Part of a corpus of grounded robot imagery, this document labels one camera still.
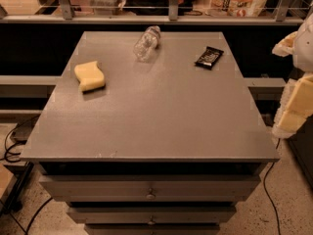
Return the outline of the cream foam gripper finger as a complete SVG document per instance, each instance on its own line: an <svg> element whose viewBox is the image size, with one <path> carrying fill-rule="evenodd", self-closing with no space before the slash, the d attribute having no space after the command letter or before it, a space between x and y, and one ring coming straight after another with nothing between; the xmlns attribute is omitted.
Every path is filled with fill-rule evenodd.
<svg viewBox="0 0 313 235"><path fill-rule="evenodd" d="M296 37L296 31L287 35L272 49L272 53L276 56L286 57L293 54L293 42Z"/></svg>
<svg viewBox="0 0 313 235"><path fill-rule="evenodd" d="M290 79L286 84L272 133L278 138L290 138L312 115L313 74L306 73L299 80Z"/></svg>

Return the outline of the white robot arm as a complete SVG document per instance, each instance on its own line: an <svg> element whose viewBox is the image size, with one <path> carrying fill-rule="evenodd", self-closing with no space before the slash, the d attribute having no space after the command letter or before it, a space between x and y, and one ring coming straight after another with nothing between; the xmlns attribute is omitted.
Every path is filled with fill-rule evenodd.
<svg viewBox="0 0 313 235"><path fill-rule="evenodd" d="M274 117L272 133L288 139L313 115L313 15L277 43L272 53L281 57L292 55L293 65L304 72L298 80L288 80Z"/></svg>

